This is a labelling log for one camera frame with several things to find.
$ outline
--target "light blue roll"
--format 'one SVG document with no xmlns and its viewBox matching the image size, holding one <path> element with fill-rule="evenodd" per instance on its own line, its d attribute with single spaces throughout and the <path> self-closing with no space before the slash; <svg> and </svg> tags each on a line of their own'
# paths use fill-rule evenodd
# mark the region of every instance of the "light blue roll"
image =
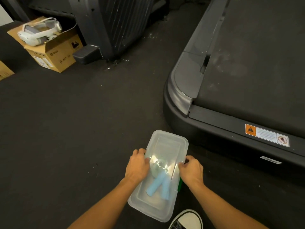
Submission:
<svg viewBox="0 0 305 229">
<path fill-rule="evenodd" d="M 161 191 L 161 198 L 163 198 L 165 200 L 169 200 L 170 181 L 171 181 L 171 176 L 169 174 L 167 174 L 166 177 L 163 179 L 162 191 Z"/>
<path fill-rule="evenodd" d="M 158 187 L 162 184 L 163 179 L 166 177 L 166 171 L 163 170 L 158 174 L 158 177 L 151 183 L 151 185 L 147 188 L 146 193 L 149 196 L 152 196 Z"/>
</svg>

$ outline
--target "cardboard box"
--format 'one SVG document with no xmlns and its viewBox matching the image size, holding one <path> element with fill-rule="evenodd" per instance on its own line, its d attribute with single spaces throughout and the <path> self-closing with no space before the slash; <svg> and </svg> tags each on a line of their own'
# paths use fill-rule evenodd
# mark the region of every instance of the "cardboard box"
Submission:
<svg viewBox="0 0 305 229">
<path fill-rule="evenodd" d="M 31 23 L 39 22 L 45 17 L 35 19 Z M 30 46 L 18 37 L 18 31 L 22 30 L 22 25 L 7 33 L 19 42 L 24 49 L 45 68 L 62 72 L 75 63 L 72 54 L 83 47 L 75 28 L 59 34 L 56 38 L 38 46 Z"/>
<path fill-rule="evenodd" d="M 14 74 L 3 62 L 0 61 L 0 81 Z"/>
</svg>

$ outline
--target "white vr headset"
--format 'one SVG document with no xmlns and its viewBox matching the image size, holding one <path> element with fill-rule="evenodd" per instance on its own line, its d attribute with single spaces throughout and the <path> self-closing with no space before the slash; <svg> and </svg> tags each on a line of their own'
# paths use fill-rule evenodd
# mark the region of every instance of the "white vr headset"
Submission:
<svg viewBox="0 0 305 229">
<path fill-rule="evenodd" d="M 40 31 L 42 27 L 47 27 L 49 30 Z M 37 46 L 55 38 L 55 32 L 61 32 L 62 27 L 56 18 L 46 18 L 40 22 L 29 25 L 28 23 L 22 26 L 22 30 L 18 32 L 19 38 L 30 46 Z"/>
</svg>

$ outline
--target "plastic container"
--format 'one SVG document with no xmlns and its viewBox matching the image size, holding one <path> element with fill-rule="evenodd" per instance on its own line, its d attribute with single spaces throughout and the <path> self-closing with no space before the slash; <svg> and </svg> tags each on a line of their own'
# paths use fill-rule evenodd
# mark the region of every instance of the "plastic container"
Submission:
<svg viewBox="0 0 305 229">
<path fill-rule="evenodd" d="M 189 142 L 186 138 L 157 130 L 148 143 L 145 157 L 150 158 L 150 172 L 128 199 L 128 204 L 160 222 L 173 214 L 180 180 L 178 163 L 185 161 Z M 149 196 L 147 190 L 161 172 L 166 173 L 163 185 Z"/>
</svg>

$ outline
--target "sneaker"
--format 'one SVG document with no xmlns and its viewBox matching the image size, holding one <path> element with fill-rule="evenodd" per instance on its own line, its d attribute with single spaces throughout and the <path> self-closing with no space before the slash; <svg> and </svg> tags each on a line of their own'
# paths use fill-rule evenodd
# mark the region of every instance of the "sneaker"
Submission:
<svg viewBox="0 0 305 229">
<path fill-rule="evenodd" d="M 184 210 L 174 218 L 168 229 L 203 229 L 202 219 L 194 210 Z"/>
</svg>

